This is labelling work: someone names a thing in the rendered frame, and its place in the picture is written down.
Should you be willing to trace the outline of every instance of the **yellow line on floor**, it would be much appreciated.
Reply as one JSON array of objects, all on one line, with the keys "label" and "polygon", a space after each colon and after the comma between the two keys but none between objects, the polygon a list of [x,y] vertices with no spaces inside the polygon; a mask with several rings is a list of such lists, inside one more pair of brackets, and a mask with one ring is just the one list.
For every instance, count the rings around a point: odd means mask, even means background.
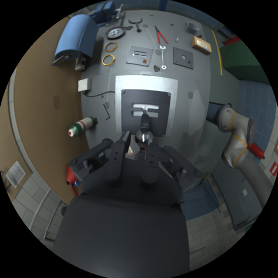
[{"label": "yellow line on floor", "polygon": [[222,74],[221,56],[220,56],[220,51],[219,51],[218,43],[217,43],[217,40],[216,40],[216,35],[215,35],[215,33],[214,33],[214,31],[213,31],[213,30],[211,30],[211,31],[212,31],[212,34],[213,34],[213,36],[214,36],[215,43],[216,43],[216,47],[217,47],[217,51],[218,51],[219,63],[220,63],[220,74],[221,74],[221,76],[223,76],[223,74]]}]

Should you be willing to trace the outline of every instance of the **black cable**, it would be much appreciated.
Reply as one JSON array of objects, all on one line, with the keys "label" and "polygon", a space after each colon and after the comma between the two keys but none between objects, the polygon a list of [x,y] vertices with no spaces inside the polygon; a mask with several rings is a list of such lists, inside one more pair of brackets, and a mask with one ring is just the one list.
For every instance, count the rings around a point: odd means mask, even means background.
[{"label": "black cable", "polygon": [[98,96],[104,95],[106,93],[115,93],[115,92],[110,90],[110,91],[106,91],[106,92],[103,92],[103,93],[97,94],[97,95],[86,95],[86,92],[83,91],[83,95],[85,95],[85,97],[87,97],[87,98],[98,97]]}]

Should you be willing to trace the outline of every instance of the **blue pole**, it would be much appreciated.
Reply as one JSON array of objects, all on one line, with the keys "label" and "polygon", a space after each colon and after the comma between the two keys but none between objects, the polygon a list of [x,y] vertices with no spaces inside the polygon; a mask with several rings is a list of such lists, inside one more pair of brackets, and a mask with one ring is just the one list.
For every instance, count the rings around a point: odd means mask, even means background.
[{"label": "blue pole", "polygon": [[206,189],[207,193],[209,194],[209,196],[211,197],[211,199],[214,201],[214,203],[215,203],[216,207],[218,208],[219,212],[221,213],[221,211],[220,211],[219,207],[217,206],[217,204],[216,204],[215,200],[213,199],[212,195],[209,193],[208,189],[204,186],[204,184],[203,184],[203,183],[201,183],[201,184],[202,184],[202,185],[203,185],[203,187]]},{"label": "blue pole", "polygon": [[159,11],[165,12],[168,0],[160,0]]}]

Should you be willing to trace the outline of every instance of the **pliers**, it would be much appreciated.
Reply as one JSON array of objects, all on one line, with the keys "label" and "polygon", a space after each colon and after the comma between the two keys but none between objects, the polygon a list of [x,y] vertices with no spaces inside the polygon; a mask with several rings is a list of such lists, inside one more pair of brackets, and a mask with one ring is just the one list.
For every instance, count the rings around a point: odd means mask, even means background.
[{"label": "pliers", "polygon": [[156,30],[156,34],[157,34],[157,38],[158,38],[158,43],[160,44],[160,35],[162,36],[162,38],[165,40],[165,42],[168,44],[168,41],[166,40],[166,38],[160,33],[160,31],[158,30],[158,28],[156,26],[155,30]]}]

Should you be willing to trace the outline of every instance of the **brass ring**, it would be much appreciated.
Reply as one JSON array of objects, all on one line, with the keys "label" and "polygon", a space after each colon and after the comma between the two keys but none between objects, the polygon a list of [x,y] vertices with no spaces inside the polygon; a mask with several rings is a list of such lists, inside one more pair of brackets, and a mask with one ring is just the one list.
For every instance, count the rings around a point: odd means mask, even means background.
[{"label": "brass ring", "polygon": [[[108,56],[112,56],[113,57],[113,61],[111,63],[104,63],[104,59],[106,57],[108,57]],[[103,63],[104,66],[110,66],[110,65],[112,65],[114,63],[114,61],[115,61],[115,57],[113,55],[111,55],[111,54],[105,55],[104,58],[102,59],[102,63]]]},{"label": "brass ring", "polygon": [[[115,48],[112,49],[112,50],[106,50],[106,47],[108,47],[110,44],[116,44]],[[116,50],[117,47],[118,47],[118,45],[117,45],[116,42],[109,42],[109,43],[104,47],[104,49],[105,49],[106,52],[112,52],[112,51]]]}]

